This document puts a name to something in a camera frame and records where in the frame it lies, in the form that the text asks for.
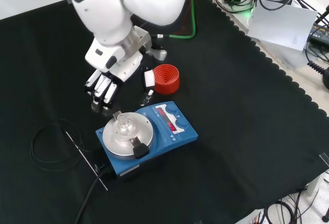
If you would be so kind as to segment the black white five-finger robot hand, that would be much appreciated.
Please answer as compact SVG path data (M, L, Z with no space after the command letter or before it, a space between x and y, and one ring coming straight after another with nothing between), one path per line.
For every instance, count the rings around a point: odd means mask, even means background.
M167 51L153 44L149 32L138 26L132 27L119 45L104 46L94 39L85 59L96 70L84 85L85 92L92 97L92 110L112 116L118 110L115 96L138 70L144 88L139 105L148 105L155 88L154 61L163 61L166 56Z

